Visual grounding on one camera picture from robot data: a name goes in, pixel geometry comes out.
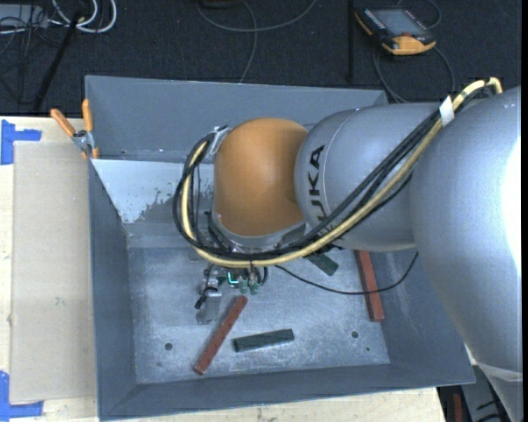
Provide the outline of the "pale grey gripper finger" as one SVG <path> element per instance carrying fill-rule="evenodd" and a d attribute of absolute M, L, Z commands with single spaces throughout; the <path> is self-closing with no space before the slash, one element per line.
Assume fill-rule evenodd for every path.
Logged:
<path fill-rule="evenodd" d="M 198 324 L 208 324 L 208 316 L 207 316 L 207 308 L 206 308 L 206 301 L 208 298 L 208 292 L 204 291 L 200 294 L 197 302 L 194 305 L 194 308 L 196 309 L 195 318 Z"/>
<path fill-rule="evenodd" d="M 220 313 L 223 294 L 219 290 L 210 290 L 208 293 L 208 322 L 215 322 Z"/>

